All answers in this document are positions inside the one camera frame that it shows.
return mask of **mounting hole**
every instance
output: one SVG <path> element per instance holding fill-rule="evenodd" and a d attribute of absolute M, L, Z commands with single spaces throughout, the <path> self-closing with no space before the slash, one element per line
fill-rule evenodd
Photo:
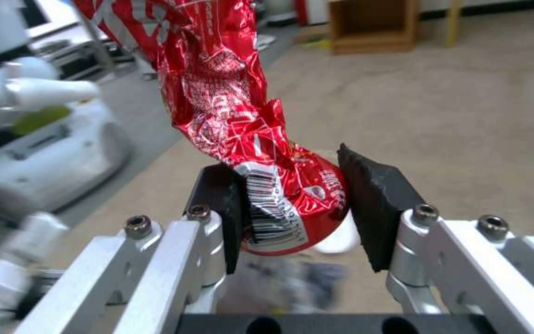
<path fill-rule="evenodd" d="M 246 334 L 281 334 L 281 327 L 270 317 L 258 317 L 246 327 Z"/>
<path fill-rule="evenodd" d="M 426 212 L 426 213 L 434 213 L 436 212 L 436 210 L 429 206 L 429 205 L 426 205 L 426 204 L 422 204 L 420 205 L 420 210 L 423 211 L 423 212 Z"/>
<path fill-rule="evenodd" d="M 138 226 L 142 225 L 146 221 L 144 216 L 133 216 L 127 219 L 128 226 Z"/>
<path fill-rule="evenodd" d="M 131 272 L 133 271 L 133 269 L 131 268 L 131 262 L 127 262 L 125 264 L 125 276 L 129 277 L 131 276 Z"/>
<path fill-rule="evenodd" d="M 418 334 L 419 332 L 409 321 L 402 317 L 390 317 L 382 323 L 383 334 Z"/>
<path fill-rule="evenodd" d="M 446 255 L 442 251 L 438 254 L 438 264 L 442 267 L 446 265 Z"/>
<path fill-rule="evenodd" d="M 490 224 L 490 225 L 493 225 L 493 226 L 496 226 L 496 227 L 502 227 L 504 225 L 504 220 L 498 218 L 498 217 L 487 217 L 485 219 L 485 221 Z"/>

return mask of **barcode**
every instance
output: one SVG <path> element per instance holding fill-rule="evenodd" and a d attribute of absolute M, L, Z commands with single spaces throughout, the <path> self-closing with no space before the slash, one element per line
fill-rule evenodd
<path fill-rule="evenodd" d="M 290 220 L 297 214 L 286 203 L 275 174 L 252 169 L 247 174 L 246 186 L 251 205 L 253 243 L 282 244 L 297 240 L 301 234 L 299 225 Z"/>

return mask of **green object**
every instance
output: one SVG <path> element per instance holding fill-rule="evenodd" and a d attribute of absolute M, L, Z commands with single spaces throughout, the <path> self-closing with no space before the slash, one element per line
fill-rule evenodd
<path fill-rule="evenodd" d="M 14 135 L 27 135 L 47 124 L 60 120 L 71 114 L 71 109 L 63 105 L 47 106 L 37 112 L 20 116 L 12 126 Z"/>

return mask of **black rubber pad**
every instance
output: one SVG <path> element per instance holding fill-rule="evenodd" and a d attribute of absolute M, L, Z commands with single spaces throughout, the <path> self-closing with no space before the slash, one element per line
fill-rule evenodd
<path fill-rule="evenodd" d="M 341 144 L 339 167 L 362 246 L 374 271 L 388 270 L 401 213 L 424 203 L 397 167 L 383 165 Z"/>
<path fill-rule="evenodd" d="M 184 212 L 206 204 L 222 218 L 226 273 L 236 269 L 243 225 L 250 222 L 244 178 L 223 163 L 205 167 L 199 173 Z"/>

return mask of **crumpled wrapper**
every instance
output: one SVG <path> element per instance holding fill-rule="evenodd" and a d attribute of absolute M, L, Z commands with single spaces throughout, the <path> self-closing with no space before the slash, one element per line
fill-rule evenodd
<path fill-rule="evenodd" d="M 244 250 L 297 252 L 339 226 L 347 213 L 343 176 L 288 140 L 281 101 L 267 100 L 250 0 L 74 2 L 150 61 L 172 126 L 246 177 L 252 221 Z"/>

